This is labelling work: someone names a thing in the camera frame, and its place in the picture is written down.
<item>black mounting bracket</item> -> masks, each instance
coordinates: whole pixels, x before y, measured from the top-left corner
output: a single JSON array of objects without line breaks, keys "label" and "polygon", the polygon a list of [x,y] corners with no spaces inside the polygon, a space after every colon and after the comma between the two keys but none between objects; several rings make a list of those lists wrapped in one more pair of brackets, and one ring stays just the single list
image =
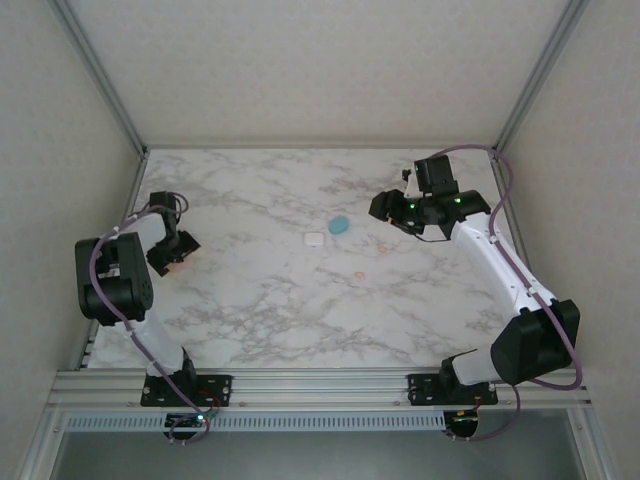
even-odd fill
[{"label": "black mounting bracket", "polygon": [[456,398],[450,398],[442,385],[440,375],[437,373],[415,373],[407,375],[409,383],[409,402],[411,406],[473,406],[497,405],[498,395],[493,384],[479,383],[471,387],[465,387],[459,391]]},{"label": "black mounting bracket", "polygon": [[[185,406],[184,402],[170,388],[164,388],[159,391],[156,379],[159,379],[159,377],[147,375],[145,378],[140,405],[143,407]],[[213,405],[214,399],[217,398],[220,401],[220,407],[228,407],[232,384],[233,377],[231,375],[198,375],[195,392],[190,396],[191,401],[198,407],[209,408]]]}]

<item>white wall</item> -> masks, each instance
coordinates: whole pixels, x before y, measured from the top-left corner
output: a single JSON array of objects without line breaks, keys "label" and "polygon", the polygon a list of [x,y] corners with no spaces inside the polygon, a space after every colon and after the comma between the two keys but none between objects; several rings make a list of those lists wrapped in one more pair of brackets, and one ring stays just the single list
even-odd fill
[{"label": "white wall", "polygon": [[71,0],[145,142],[492,142],[567,0]]},{"label": "white wall", "polygon": [[73,246],[115,222],[136,159],[43,0],[0,2],[0,478],[85,335]]},{"label": "white wall", "polygon": [[640,2],[592,0],[510,152],[532,266],[582,312],[578,347],[640,478]]}]

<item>white marble surface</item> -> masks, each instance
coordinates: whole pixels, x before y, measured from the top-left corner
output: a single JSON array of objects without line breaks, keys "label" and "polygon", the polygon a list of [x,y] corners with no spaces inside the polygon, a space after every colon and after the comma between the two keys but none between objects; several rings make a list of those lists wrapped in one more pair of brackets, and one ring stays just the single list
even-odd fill
[{"label": "white marble surface", "polygon": [[[504,322],[464,255],[368,215],[377,193],[403,189],[402,168],[431,153],[153,151],[138,206],[154,190],[185,194],[180,227],[202,245],[182,271],[151,271],[169,334],[196,367],[433,366],[491,343]],[[487,155],[451,159],[461,189],[495,205]],[[337,215],[351,225],[332,236]],[[324,247],[303,245],[310,231],[325,233]],[[437,227],[425,237],[442,238]],[[129,339],[100,329],[89,367],[142,365]]]}]

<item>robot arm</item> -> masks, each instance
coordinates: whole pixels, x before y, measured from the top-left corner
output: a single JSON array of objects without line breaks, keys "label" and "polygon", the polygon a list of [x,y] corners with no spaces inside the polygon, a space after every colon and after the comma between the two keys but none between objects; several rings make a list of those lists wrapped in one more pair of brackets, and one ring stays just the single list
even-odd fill
[{"label": "robot arm", "polygon": [[[575,345],[580,313],[571,300],[559,302],[518,258],[498,229],[490,234],[490,208],[476,191],[460,192],[446,155],[415,162],[413,172],[403,171],[407,191],[382,192],[369,213],[407,234],[422,234],[425,226],[438,225],[447,240],[460,248],[493,291],[504,318],[509,321],[496,341],[486,347],[450,357],[442,362],[439,379],[447,397],[455,400],[469,387],[504,381],[517,385],[571,363],[569,352],[541,309],[537,293],[556,315]],[[421,198],[414,198],[417,190]],[[533,287],[527,288],[499,252],[499,241]]]},{"label": "robot arm", "polygon": [[[199,244],[187,232],[176,228],[180,213],[176,211],[175,194],[152,193],[149,206],[157,208],[158,213],[146,214],[110,237],[96,261],[100,288],[129,319],[130,330],[109,310],[91,283],[89,265],[97,238],[81,240],[75,246],[80,309],[85,317],[97,319],[103,327],[113,328],[124,336],[135,334],[136,341],[155,359],[155,364],[191,396],[195,388],[193,363],[156,317],[147,262],[163,276],[169,264],[183,261]],[[163,384],[155,364],[148,364],[147,378],[157,384],[158,391],[169,396],[171,392]]]}]

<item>purple cable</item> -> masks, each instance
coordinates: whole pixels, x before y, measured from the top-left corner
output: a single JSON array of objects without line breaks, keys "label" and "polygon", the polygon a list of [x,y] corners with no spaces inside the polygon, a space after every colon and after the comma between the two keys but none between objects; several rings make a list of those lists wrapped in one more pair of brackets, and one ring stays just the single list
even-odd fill
[{"label": "purple cable", "polygon": [[[105,295],[104,291],[100,287],[100,283],[98,282],[98,275],[96,273],[96,261],[98,260],[98,253],[102,249],[102,246],[109,240],[109,238],[111,238],[114,235],[118,235],[121,230],[124,230],[127,227],[133,225],[138,220],[146,217],[147,215],[151,215],[152,213],[154,213],[155,210],[169,211],[171,213],[177,213],[177,214],[182,214],[182,213],[186,212],[189,209],[189,202],[187,201],[187,199],[183,195],[180,195],[180,197],[185,201],[184,209],[181,209],[180,211],[175,211],[175,210],[171,210],[171,209],[168,209],[168,208],[165,208],[165,207],[154,206],[154,207],[151,207],[151,208],[149,208],[147,210],[144,210],[142,212],[139,212],[137,214],[132,215],[131,217],[127,218],[121,225],[112,228],[109,233],[103,235],[98,240],[98,242],[96,243],[95,247],[93,247],[93,251],[91,252],[91,257],[89,258],[89,278],[91,279],[91,285],[93,286],[94,290],[96,291],[96,295],[98,295],[98,298],[100,298],[102,303],[104,303],[104,305],[109,309],[109,311],[111,313],[113,313],[119,320],[122,321],[122,323],[124,324],[124,328],[127,330],[127,332],[129,332],[129,334],[131,336],[131,341],[134,343],[134,345],[136,347],[138,347],[138,350],[140,350],[142,352],[142,354],[151,362],[151,364],[156,368],[158,373],[160,373],[162,378],[167,382],[167,384],[176,393],[176,395],[178,395],[178,397],[180,397],[180,399],[186,405],[188,405],[189,407],[193,408],[197,412],[196,414],[184,415],[184,416],[178,418],[173,423],[173,425],[171,426],[171,429],[169,430],[169,440],[172,443],[173,443],[173,440],[174,440],[173,439],[173,431],[174,431],[175,427],[179,423],[183,422],[184,420],[186,420],[187,418],[189,418],[189,417],[191,417],[193,415],[203,414],[204,412],[200,409],[200,407],[198,407],[195,403],[193,403],[191,401],[191,399],[189,399],[189,397],[187,397],[182,392],[182,390],[180,390],[180,388],[178,388],[178,386],[173,382],[173,380],[171,380],[171,378],[169,377],[169,374],[165,371],[165,369],[162,367],[162,365],[160,365],[158,363],[158,361],[153,356],[153,354],[142,344],[142,342],[140,342],[140,340],[138,339],[138,336],[136,335],[136,332],[133,329],[133,326],[131,325],[131,322],[126,317],[126,315],[124,313],[122,313],[120,310],[118,310],[118,308]],[[205,423],[206,423],[206,430],[204,431],[204,434],[206,435],[209,432],[209,428],[210,428],[209,423],[210,422],[207,421]],[[200,436],[194,437],[194,438],[192,438],[190,440],[183,440],[182,444],[186,445],[188,443],[193,443],[194,441],[199,440],[203,436],[204,435],[200,435]]]},{"label": "purple cable", "polygon": [[513,385],[510,385],[510,387],[513,388],[513,393],[516,394],[516,413],[513,415],[511,421],[504,427],[496,430],[495,432],[487,433],[485,435],[479,435],[477,437],[458,437],[456,435],[446,434],[447,437],[450,437],[454,442],[482,442],[483,440],[490,440],[511,430],[516,424],[518,417],[520,416],[520,411],[522,410],[522,402],[520,401],[520,392],[518,392],[518,389]]},{"label": "purple cable", "polygon": [[[496,208],[493,210],[493,212],[491,212],[491,216],[489,217],[489,234],[492,237],[494,237],[496,235],[496,229],[495,229],[496,216],[498,215],[498,212],[502,208],[504,208],[505,203],[507,202],[507,200],[511,195],[511,191],[513,190],[514,174],[513,174],[513,168],[511,166],[511,162],[509,161],[509,159],[504,153],[499,152],[498,150],[488,147],[486,145],[480,145],[475,143],[468,143],[464,145],[456,145],[453,147],[445,148],[444,150],[441,150],[438,153],[431,155],[431,157],[429,158],[437,157],[439,155],[444,155],[446,153],[454,152],[456,150],[484,150],[485,152],[491,153],[503,162],[504,166],[507,169],[507,172],[509,173],[509,182],[507,184],[507,189],[504,192],[504,195],[502,196],[498,204],[496,205]],[[505,259],[505,261],[509,264],[513,272],[520,279],[522,284],[527,289],[532,288],[533,285],[531,284],[531,282],[529,282],[526,275],[522,272],[522,270],[520,270],[518,265],[509,256],[509,254],[507,253],[505,248],[502,246],[500,241],[499,240],[495,241],[494,245],[496,246],[496,248],[498,249],[502,257]],[[576,379],[574,380],[573,383],[569,385],[556,385],[555,383],[545,382],[544,380],[538,380],[537,378],[534,378],[529,381],[532,383],[541,385],[543,387],[553,388],[555,390],[575,390],[582,384],[582,361],[580,360],[580,357],[578,357],[578,354],[573,348],[573,345],[571,345],[571,341],[569,340],[569,337],[567,337],[567,334],[562,328],[562,325],[560,325],[560,321],[558,320],[558,317],[556,317],[555,313],[553,313],[551,308],[549,308],[549,306],[545,303],[545,301],[542,299],[542,297],[539,294],[534,293],[533,298],[538,302],[542,310],[544,310],[544,312],[547,314],[547,316],[551,320],[551,323],[553,323],[553,326],[558,332],[558,335],[560,335],[560,339],[562,340],[562,343],[564,344],[565,348],[569,352],[569,356],[573,361],[573,365],[576,370]]]}]

